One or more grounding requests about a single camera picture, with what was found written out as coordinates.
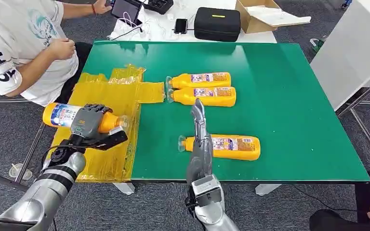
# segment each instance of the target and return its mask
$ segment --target plastic bottle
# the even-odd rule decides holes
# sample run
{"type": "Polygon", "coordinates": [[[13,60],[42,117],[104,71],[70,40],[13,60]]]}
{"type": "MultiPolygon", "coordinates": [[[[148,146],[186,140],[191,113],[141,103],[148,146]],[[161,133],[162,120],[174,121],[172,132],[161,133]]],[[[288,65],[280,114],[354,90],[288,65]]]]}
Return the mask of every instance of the plastic bottle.
{"type": "Polygon", "coordinates": [[[228,72],[204,74],[181,74],[177,77],[167,76],[168,89],[199,88],[199,87],[230,87],[231,79],[228,72]]]}
{"type": "MultiPolygon", "coordinates": [[[[70,127],[77,111],[82,107],[63,103],[51,103],[43,112],[43,122],[51,127],[70,127]]],[[[122,126],[124,130],[128,126],[125,115],[116,116],[106,112],[98,127],[98,132],[108,133],[111,129],[122,126]]]]}
{"type": "MultiPolygon", "coordinates": [[[[178,150],[192,151],[195,137],[180,136],[178,150]]],[[[236,160],[257,160],[260,156],[260,142],[257,137],[237,135],[212,135],[213,157],[236,160]]]]}
{"type": "Polygon", "coordinates": [[[236,90],[233,87],[218,87],[169,89],[167,92],[167,100],[170,103],[175,101],[193,105],[197,98],[205,106],[232,107],[236,103],[236,90]]]}
{"type": "MultiPolygon", "coordinates": [[[[9,176],[12,178],[16,178],[19,175],[20,170],[22,169],[23,164],[12,164],[12,168],[9,169],[9,176]]],[[[29,180],[32,178],[32,172],[29,169],[26,169],[25,174],[23,175],[23,180],[29,180]]]]}

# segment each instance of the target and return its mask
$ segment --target black case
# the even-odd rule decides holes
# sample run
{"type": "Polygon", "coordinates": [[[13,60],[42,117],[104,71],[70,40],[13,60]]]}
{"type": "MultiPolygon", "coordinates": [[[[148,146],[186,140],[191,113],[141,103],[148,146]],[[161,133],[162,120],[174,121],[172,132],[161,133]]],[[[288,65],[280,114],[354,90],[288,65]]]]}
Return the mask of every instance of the black case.
{"type": "Polygon", "coordinates": [[[144,3],[144,8],[159,14],[165,14],[172,6],[173,0],[148,0],[148,4],[144,3]]]}
{"type": "Polygon", "coordinates": [[[240,34],[240,12],[200,7],[195,16],[194,34],[198,39],[235,42],[240,34]]]}

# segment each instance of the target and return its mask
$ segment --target white paper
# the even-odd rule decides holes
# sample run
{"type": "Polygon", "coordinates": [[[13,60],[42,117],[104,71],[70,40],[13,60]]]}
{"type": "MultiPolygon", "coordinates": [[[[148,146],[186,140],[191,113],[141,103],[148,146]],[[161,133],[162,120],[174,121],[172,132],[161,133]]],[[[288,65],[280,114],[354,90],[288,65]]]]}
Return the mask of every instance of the white paper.
{"type": "Polygon", "coordinates": [[[296,25],[310,23],[311,17],[297,17],[280,8],[268,8],[262,6],[246,7],[249,14],[271,26],[296,25]]]}

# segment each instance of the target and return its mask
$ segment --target yellow plastic sheet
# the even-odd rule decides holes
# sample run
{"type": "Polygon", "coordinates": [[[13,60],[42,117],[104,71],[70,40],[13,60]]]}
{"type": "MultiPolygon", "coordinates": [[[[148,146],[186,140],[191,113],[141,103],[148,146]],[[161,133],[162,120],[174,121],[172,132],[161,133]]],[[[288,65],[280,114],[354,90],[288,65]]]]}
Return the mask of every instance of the yellow plastic sheet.
{"type": "MultiPolygon", "coordinates": [[[[163,102],[164,83],[143,83],[143,68],[128,65],[114,69],[109,81],[105,75],[83,73],[75,85],[70,105],[87,103],[105,104],[113,114],[126,115],[129,119],[128,141],[109,150],[87,149],[86,167],[77,178],[79,182],[121,182],[131,178],[137,146],[140,103],[163,102]]],[[[58,145],[70,136],[69,128],[58,128],[52,145],[58,145]]]]}

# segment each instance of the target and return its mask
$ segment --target bottle cap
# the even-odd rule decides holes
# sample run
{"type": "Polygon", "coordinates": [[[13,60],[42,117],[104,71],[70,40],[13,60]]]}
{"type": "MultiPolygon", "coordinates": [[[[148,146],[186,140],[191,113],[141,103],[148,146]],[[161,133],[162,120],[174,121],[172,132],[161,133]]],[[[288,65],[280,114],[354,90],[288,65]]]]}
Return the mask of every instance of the bottle cap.
{"type": "Polygon", "coordinates": [[[173,88],[173,86],[172,86],[172,77],[171,76],[167,76],[167,78],[165,79],[165,86],[167,87],[167,90],[173,88]]]}
{"type": "Polygon", "coordinates": [[[115,127],[121,126],[125,133],[128,133],[130,125],[130,120],[126,115],[120,115],[119,118],[115,122],[115,127]]]}
{"type": "Polygon", "coordinates": [[[186,150],[186,137],[179,136],[178,137],[178,151],[183,152],[186,150]]]}
{"type": "Polygon", "coordinates": [[[173,92],[174,92],[174,90],[172,90],[172,89],[168,89],[168,91],[167,91],[167,101],[169,103],[172,103],[174,101],[173,92]]]}

